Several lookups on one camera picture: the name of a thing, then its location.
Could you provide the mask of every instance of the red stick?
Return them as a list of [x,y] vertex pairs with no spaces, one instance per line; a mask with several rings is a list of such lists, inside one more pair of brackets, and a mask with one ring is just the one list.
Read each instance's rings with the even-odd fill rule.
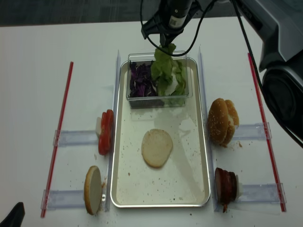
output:
[[[264,109],[263,109],[261,93],[260,93],[260,89],[259,89],[259,86],[258,86],[257,75],[256,75],[254,65],[252,63],[252,59],[251,59],[251,56],[250,56],[249,53],[248,53],[248,59],[249,59],[249,62],[250,62],[250,70],[251,70],[252,78],[253,78],[254,84],[255,84],[255,89],[256,89],[257,99],[258,99],[259,108],[260,108],[260,112],[261,112],[262,122],[264,124],[266,124],[267,121],[266,121],[266,117],[265,117],[265,113],[264,113]],[[278,169],[276,167],[276,161],[275,161],[273,148],[272,148],[272,145],[271,145],[271,139],[267,139],[267,146],[268,146],[268,150],[269,150],[271,165],[272,165],[273,171],[274,171],[275,182],[276,182],[276,184],[280,185],[280,179],[279,179]],[[278,187],[278,193],[279,193],[280,201],[283,201],[282,192],[280,190],[280,187]],[[281,205],[281,211],[286,212],[285,203],[280,203],[280,205]]]
[[[58,128],[57,131],[61,130],[62,122],[63,122],[63,116],[64,116],[64,110],[65,110],[65,105],[66,105],[66,100],[67,100],[67,94],[68,90],[70,88],[70,83],[71,83],[71,73],[72,73],[72,67],[74,66],[74,63],[71,61],[70,63],[70,69],[68,72],[68,77],[66,81],[66,87],[65,87],[65,92],[64,92],[64,97],[63,97],[63,102],[62,102],[62,107],[61,107],[61,113],[60,113],[60,118],[59,118],[59,123],[58,123]],[[53,147],[53,155],[52,155],[52,160],[51,160],[51,166],[49,167],[49,172],[48,172],[48,179],[47,179],[47,184],[46,184],[46,192],[45,192],[45,209],[42,209],[41,211],[41,218],[45,217],[46,213],[46,206],[47,206],[47,198],[48,198],[48,193],[49,190],[51,189],[51,182],[52,182],[52,176],[53,176],[53,167],[55,164],[55,159],[56,159],[56,154],[57,154],[57,146]]]

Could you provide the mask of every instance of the shredded purple cabbage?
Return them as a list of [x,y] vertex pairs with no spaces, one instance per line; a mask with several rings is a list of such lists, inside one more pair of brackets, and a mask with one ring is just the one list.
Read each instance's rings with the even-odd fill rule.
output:
[[137,66],[136,62],[130,63],[132,77],[130,81],[130,97],[157,96],[152,86],[151,66],[142,64]]

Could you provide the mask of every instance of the sesame seed bun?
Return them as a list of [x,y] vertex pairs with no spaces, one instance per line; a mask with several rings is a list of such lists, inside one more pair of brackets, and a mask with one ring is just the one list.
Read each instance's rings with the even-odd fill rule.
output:
[[238,113],[231,100],[218,98],[214,100],[208,114],[210,139],[219,145],[226,146],[239,126]]

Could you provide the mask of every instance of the bread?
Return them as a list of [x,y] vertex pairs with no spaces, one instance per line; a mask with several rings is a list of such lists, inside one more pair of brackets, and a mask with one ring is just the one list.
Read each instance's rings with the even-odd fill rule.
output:
[[152,129],[143,137],[141,152],[148,165],[160,168],[169,158],[172,147],[172,139],[166,131]]
[[231,100],[218,98],[214,100],[208,114],[208,129],[210,139],[222,146],[226,146],[239,126],[238,113]]
[[86,174],[84,184],[84,201],[87,212],[95,215],[102,197],[101,174],[97,166],[91,166]]

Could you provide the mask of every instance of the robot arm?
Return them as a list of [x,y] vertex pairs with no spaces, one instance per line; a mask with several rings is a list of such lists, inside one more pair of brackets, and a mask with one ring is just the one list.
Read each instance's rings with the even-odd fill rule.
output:
[[[237,3],[263,41],[259,70],[266,69],[262,83],[266,104],[303,148],[303,9],[285,0],[231,1]],[[199,9],[197,0],[161,0],[159,10],[142,26],[142,35],[146,39],[160,34],[160,44],[165,47],[183,32]]]

